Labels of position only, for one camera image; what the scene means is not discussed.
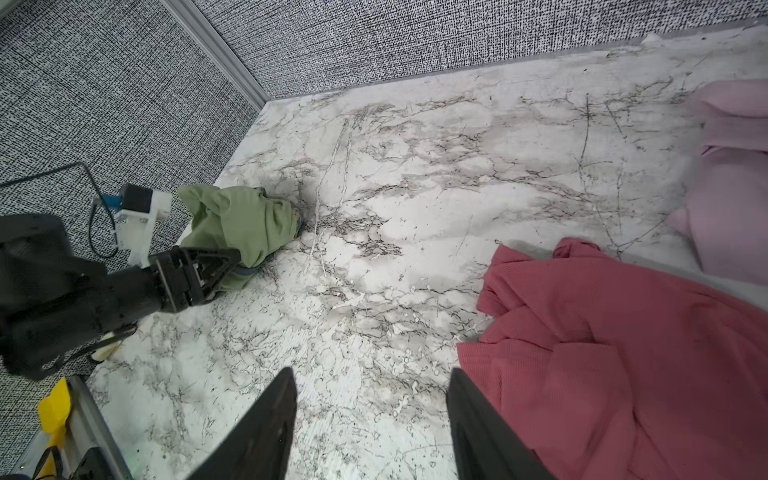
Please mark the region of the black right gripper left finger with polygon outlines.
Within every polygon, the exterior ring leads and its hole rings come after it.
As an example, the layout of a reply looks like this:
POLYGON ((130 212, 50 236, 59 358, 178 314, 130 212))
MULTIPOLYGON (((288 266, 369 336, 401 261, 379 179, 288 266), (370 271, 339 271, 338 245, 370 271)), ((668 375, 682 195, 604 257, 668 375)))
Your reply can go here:
POLYGON ((297 397, 293 370, 285 367, 190 478, 285 479, 297 397))

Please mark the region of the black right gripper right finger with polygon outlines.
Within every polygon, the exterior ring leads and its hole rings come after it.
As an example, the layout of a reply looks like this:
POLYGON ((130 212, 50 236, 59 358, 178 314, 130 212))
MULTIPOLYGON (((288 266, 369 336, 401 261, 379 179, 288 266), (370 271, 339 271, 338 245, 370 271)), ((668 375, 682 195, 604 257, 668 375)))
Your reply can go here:
POLYGON ((554 477, 460 368, 451 372, 446 403, 460 480, 554 477))

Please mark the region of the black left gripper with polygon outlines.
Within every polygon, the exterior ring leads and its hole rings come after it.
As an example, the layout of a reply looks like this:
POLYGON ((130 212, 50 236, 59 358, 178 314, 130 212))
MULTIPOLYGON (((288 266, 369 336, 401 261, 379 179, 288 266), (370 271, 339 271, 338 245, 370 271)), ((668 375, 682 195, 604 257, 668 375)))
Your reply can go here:
POLYGON ((12 375, 45 378, 73 358, 104 346, 101 337, 132 335, 139 320, 212 300, 240 263, 237 249, 175 247, 148 267, 108 273, 78 258, 1 257, 1 358, 12 375))

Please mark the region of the olive green cloth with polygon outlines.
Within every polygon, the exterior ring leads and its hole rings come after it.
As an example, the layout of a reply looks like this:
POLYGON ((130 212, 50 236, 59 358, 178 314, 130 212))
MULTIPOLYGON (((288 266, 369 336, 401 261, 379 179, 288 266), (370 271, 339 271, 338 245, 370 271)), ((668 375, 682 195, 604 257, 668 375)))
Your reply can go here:
POLYGON ((240 253, 240 263, 222 280, 221 291, 243 289, 260 265, 292 242, 302 227, 299 210, 262 187, 195 184, 180 187, 178 196, 192 216, 183 247, 240 253))

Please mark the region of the dark red cloth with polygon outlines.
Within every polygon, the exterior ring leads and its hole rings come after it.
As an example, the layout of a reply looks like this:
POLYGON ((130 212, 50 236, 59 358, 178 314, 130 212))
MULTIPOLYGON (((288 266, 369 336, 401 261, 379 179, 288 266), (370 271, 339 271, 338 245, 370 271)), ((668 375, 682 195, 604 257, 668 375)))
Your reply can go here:
POLYGON ((560 479, 763 479, 767 314, 565 238, 499 246, 461 368, 560 479))

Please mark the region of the light pink cloth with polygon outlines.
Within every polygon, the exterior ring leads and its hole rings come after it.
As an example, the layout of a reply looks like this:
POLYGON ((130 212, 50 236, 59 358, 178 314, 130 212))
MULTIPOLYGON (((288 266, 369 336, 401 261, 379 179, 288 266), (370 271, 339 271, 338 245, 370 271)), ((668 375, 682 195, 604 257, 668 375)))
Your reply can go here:
POLYGON ((688 237, 704 273, 767 283, 767 81, 704 85, 687 100, 703 122, 685 205, 667 224, 688 237))

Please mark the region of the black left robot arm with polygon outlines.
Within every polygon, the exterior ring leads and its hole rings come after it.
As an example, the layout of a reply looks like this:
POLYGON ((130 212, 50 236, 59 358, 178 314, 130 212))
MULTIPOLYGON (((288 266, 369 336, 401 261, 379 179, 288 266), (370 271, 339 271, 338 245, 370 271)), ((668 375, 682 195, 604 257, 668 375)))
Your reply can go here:
POLYGON ((210 301, 240 262, 236 249, 174 247, 113 273, 72 252, 54 215, 1 219, 1 358, 32 381, 131 336, 141 319, 210 301))

